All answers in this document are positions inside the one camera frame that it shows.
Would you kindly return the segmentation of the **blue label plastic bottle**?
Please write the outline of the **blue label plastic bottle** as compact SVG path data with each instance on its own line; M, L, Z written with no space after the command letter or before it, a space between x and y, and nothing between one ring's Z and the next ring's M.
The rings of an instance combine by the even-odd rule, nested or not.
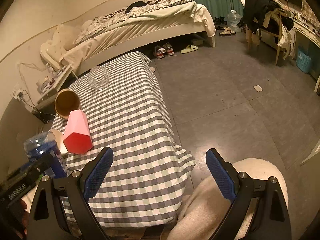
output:
M61 155L52 132L42 132L23 143L24 150L30 162L34 163L44 156L52 156L45 174L51 178L65 178L69 176L68 167Z

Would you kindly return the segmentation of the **pink faceted cup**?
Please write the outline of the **pink faceted cup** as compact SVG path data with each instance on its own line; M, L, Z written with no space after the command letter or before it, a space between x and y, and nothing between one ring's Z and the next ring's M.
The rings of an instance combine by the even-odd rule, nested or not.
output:
M74 154L85 154L93 147L87 116L82 110L70 112L63 143L67 151Z

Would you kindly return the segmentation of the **blue laundry basket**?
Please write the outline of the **blue laundry basket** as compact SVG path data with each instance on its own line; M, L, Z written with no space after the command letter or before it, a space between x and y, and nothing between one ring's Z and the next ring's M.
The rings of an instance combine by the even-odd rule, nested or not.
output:
M304 49L302 47L298 47L296 65L305 74L308 74L310 72L310 69L311 69L311 57L309 57L305 53L305 51L304 51Z

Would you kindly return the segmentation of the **wooden chair with clothes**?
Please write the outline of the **wooden chair with clothes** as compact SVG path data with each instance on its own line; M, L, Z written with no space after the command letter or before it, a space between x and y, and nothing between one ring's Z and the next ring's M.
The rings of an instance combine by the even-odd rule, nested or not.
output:
M261 33L274 37L276 44L276 60L278 62L280 52L286 59L291 51L291 34L293 20L290 12L285 9L280 0L240 0L244 6L243 14L237 27L245 28L247 48L252 45L259 46Z

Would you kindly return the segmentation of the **white bed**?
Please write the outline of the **white bed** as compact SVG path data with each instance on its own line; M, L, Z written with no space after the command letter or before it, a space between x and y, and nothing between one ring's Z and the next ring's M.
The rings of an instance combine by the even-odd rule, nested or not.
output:
M208 9L194 0L153 0L124 7L81 27L60 24L40 55L55 71L71 67L83 74L92 67L141 46L172 37L205 33L215 46L216 28Z

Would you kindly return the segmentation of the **red white sneakers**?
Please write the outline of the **red white sneakers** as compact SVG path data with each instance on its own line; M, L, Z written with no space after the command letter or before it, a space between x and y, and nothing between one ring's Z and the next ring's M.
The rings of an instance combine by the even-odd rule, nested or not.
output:
M165 57L165 55L168 56L174 56L174 50L171 46L170 43L166 43L162 46L155 46L154 51L153 51L153 55L157 58L157 59L162 59Z

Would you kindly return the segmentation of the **checkered tablecloth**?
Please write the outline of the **checkered tablecloth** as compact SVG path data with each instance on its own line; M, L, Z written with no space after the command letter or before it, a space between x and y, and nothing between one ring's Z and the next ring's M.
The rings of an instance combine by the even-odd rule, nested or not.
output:
M80 170L105 146L113 163L89 205L105 228L141 228L172 221L181 205L195 159L174 141L172 124L150 59L135 51L106 64L102 90L88 76L70 89L79 96L93 148L68 154L67 167Z

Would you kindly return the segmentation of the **white nightstand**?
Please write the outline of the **white nightstand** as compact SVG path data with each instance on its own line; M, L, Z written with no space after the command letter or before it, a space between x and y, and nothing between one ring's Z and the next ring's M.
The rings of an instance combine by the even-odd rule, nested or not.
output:
M71 66L63 67L60 71L58 71L57 76L53 79L53 83L45 89L37 103L41 103L44 100L50 98L51 96L57 94L62 89L65 82L70 76L78 79L77 75L75 74Z

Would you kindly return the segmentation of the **clear glass cup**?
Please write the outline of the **clear glass cup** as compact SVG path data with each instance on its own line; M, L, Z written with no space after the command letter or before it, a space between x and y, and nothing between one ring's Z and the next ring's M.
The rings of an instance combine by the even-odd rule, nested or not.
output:
M110 83L110 75L105 67L93 67L88 74L88 83L92 89L103 90Z

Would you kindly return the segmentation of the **white green paper cup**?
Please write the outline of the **white green paper cup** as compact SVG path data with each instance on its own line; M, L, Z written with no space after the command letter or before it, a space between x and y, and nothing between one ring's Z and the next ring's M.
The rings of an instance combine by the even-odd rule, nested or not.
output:
M63 134L57 129L50 129L48 132L51 133L52 136L54 137L60 153L62 155L67 155L68 151L63 142Z

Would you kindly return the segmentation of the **brown paper cup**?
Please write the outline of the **brown paper cup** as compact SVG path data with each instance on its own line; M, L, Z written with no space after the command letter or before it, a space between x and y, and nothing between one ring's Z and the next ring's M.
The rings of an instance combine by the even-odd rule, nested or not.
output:
M58 92L54 107L59 116L68 119L71 111L80 109L80 98L76 92L70 89L63 89Z

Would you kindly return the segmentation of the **large water jug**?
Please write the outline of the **large water jug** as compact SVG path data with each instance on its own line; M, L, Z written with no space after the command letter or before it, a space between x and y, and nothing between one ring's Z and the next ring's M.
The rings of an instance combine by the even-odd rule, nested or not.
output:
M241 20L241 15L237 13L235 10L231 10L230 13L226 16L227 19L227 25L232 29L232 31L235 31L236 33L241 32L241 28L237 26L237 24Z

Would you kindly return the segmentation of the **small water bottle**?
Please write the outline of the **small water bottle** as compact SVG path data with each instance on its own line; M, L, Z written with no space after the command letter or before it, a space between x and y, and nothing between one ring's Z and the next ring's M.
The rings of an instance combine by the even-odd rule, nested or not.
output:
M49 76L51 76L52 78L54 78L55 76L55 71L53 70L52 66L50 64L46 64L46 68L48 70Z

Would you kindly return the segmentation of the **green slipper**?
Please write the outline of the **green slipper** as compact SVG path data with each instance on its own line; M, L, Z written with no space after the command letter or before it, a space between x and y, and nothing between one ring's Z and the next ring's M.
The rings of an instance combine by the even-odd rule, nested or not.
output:
M187 45L186 48L181 50L181 54L191 53L191 52L197 51L198 49L199 49L198 46L189 44L189 45Z

